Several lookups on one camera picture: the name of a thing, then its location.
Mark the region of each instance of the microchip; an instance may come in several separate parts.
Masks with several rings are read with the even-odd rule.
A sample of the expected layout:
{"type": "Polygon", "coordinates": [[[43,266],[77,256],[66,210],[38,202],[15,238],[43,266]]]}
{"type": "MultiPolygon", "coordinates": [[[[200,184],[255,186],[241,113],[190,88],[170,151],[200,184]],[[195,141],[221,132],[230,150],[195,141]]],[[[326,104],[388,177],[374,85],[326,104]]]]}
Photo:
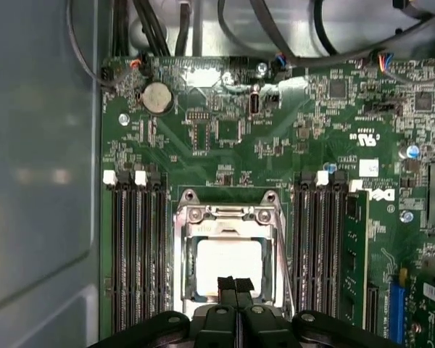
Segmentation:
{"type": "Polygon", "coordinates": [[[308,128],[298,128],[298,138],[308,139],[310,137],[310,130],[308,128]]]}
{"type": "Polygon", "coordinates": [[[349,218],[357,220],[357,215],[358,215],[357,197],[354,196],[347,197],[347,215],[349,218]]]}
{"type": "Polygon", "coordinates": [[[418,92],[415,94],[415,111],[432,111],[434,94],[431,92],[418,92]]]}
{"type": "Polygon", "coordinates": [[[335,99],[345,99],[347,97],[347,82],[331,80],[328,84],[328,96],[335,99]]]}

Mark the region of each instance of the screw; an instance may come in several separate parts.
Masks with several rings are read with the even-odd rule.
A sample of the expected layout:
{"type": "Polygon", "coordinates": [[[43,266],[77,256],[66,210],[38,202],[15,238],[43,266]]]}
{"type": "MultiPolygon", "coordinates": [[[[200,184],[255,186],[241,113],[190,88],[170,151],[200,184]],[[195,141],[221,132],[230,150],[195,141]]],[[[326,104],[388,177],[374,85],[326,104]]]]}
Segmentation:
{"type": "Polygon", "coordinates": [[[262,223],[268,223],[270,221],[270,212],[267,210],[260,210],[260,212],[258,212],[258,220],[262,223]]]}
{"type": "Polygon", "coordinates": [[[188,213],[188,218],[190,221],[198,221],[202,219],[202,211],[198,208],[190,209],[190,212],[188,213]]]}
{"type": "Polygon", "coordinates": [[[314,318],[314,315],[311,315],[311,314],[308,314],[308,313],[303,314],[302,315],[302,319],[304,321],[309,321],[310,323],[313,322],[314,320],[316,320],[316,318],[314,318]]]}
{"type": "Polygon", "coordinates": [[[402,223],[410,223],[414,220],[414,214],[409,210],[403,210],[401,214],[399,214],[399,219],[402,223]]]}
{"type": "Polygon", "coordinates": [[[261,314],[262,312],[264,312],[264,309],[262,307],[256,306],[252,308],[252,312],[256,314],[261,314]]]}
{"type": "Polygon", "coordinates": [[[267,65],[266,63],[264,63],[264,62],[261,62],[261,63],[259,63],[259,64],[256,66],[256,71],[257,71],[260,75],[264,76],[264,75],[266,75],[266,74],[268,73],[268,65],[267,65]]]}
{"type": "Polygon", "coordinates": [[[127,126],[131,121],[128,114],[119,115],[119,118],[117,120],[119,121],[119,124],[123,127],[127,126]]]}

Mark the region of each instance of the wire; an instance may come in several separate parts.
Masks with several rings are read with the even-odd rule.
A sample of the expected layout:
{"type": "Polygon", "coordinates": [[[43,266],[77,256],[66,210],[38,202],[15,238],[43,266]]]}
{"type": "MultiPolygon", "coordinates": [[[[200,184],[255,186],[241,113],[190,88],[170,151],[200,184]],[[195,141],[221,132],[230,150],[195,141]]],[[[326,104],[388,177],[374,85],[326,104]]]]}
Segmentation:
{"type": "Polygon", "coordinates": [[[181,4],[181,21],[179,23],[179,34],[175,42],[174,55],[183,57],[186,55],[187,39],[189,38],[190,28],[190,6],[189,4],[181,4]]]}
{"type": "Polygon", "coordinates": [[[72,50],[76,58],[78,59],[80,65],[84,69],[84,71],[89,75],[93,80],[99,83],[102,86],[106,87],[115,87],[119,82],[123,81],[132,71],[129,67],[128,69],[121,72],[121,74],[115,78],[114,80],[107,81],[103,78],[100,78],[96,73],[94,73],[91,68],[88,66],[86,59],[84,58],[82,51],[80,50],[78,40],[75,36],[74,24],[73,24],[73,0],[66,1],[66,27],[67,33],[70,37],[70,43],[72,50]]]}
{"type": "Polygon", "coordinates": [[[138,18],[142,23],[142,29],[144,30],[146,39],[148,41],[148,44],[150,45],[150,49],[152,50],[153,55],[161,56],[161,51],[158,47],[157,39],[154,36],[152,27],[150,26],[148,18],[145,15],[144,5],[142,4],[141,0],[133,0],[133,5],[136,8],[138,18]]]}
{"type": "Polygon", "coordinates": [[[244,43],[242,40],[237,38],[231,31],[231,29],[228,27],[227,22],[224,19],[224,7],[225,7],[225,0],[217,0],[217,21],[219,22],[219,26],[221,30],[223,31],[225,37],[235,46],[239,47],[242,51],[245,52],[245,54],[248,54],[249,56],[259,57],[259,58],[267,58],[267,59],[273,59],[274,53],[268,52],[268,51],[259,51],[257,49],[254,49],[250,46],[248,46],[246,43],[244,43]]]}
{"type": "Polygon", "coordinates": [[[158,21],[158,17],[154,13],[150,1],[140,0],[140,2],[143,4],[145,16],[154,31],[154,36],[157,39],[159,50],[162,52],[163,56],[170,57],[171,53],[169,52],[169,48],[167,47],[165,35],[162,32],[160,22],[158,21]]]}
{"type": "Polygon", "coordinates": [[[298,57],[293,51],[290,49],[289,45],[285,42],[281,32],[277,28],[276,23],[272,15],[269,12],[268,6],[266,5],[264,0],[250,0],[253,11],[256,14],[258,21],[260,22],[262,28],[273,41],[273,43],[281,50],[283,54],[287,57],[288,61],[294,65],[299,67],[325,67],[331,66],[335,64],[340,64],[349,59],[359,59],[367,57],[372,51],[380,51],[385,49],[392,44],[395,44],[398,41],[401,41],[403,38],[407,38],[422,29],[427,28],[430,24],[435,23],[435,15],[427,20],[423,20],[412,27],[404,30],[400,34],[396,34],[395,36],[386,38],[377,43],[373,43],[362,49],[357,49],[354,51],[337,54],[335,56],[329,57],[298,57]]]}
{"type": "Polygon", "coordinates": [[[390,68],[390,62],[393,59],[393,54],[379,54],[378,56],[378,64],[380,67],[381,72],[391,78],[392,80],[395,80],[396,82],[403,83],[405,85],[414,85],[414,86],[422,86],[422,85],[428,85],[435,83],[435,78],[431,78],[429,80],[411,80],[409,78],[404,78],[402,76],[396,75],[392,73],[390,68]]]}
{"type": "Polygon", "coordinates": [[[331,41],[327,37],[326,29],[324,28],[324,21],[322,17],[322,5],[324,0],[314,0],[314,7],[312,9],[312,16],[314,17],[314,29],[319,38],[320,44],[331,56],[339,52],[334,48],[331,41]]]}

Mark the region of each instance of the white connector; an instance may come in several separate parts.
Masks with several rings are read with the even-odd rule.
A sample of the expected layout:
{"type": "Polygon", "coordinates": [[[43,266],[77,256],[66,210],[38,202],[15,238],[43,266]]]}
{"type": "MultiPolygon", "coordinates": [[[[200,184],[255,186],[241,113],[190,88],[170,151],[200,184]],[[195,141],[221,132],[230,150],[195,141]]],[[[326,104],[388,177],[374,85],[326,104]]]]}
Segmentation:
{"type": "Polygon", "coordinates": [[[109,186],[116,186],[117,184],[116,172],[114,170],[104,170],[103,183],[109,186]]]}
{"type": "Polygon", "coordinates": [[[328,185],[328,171],[318,170],[316,173],[316,186],[326,186],[328,185]]]}
{"type": "Polygon", "coordinates": [[[136,170],[136,176],[134,178],[134,181],[137,186],[146,186],[146,182],[148,181],[148,179],[146,178],[146,171],[136,170]]]}

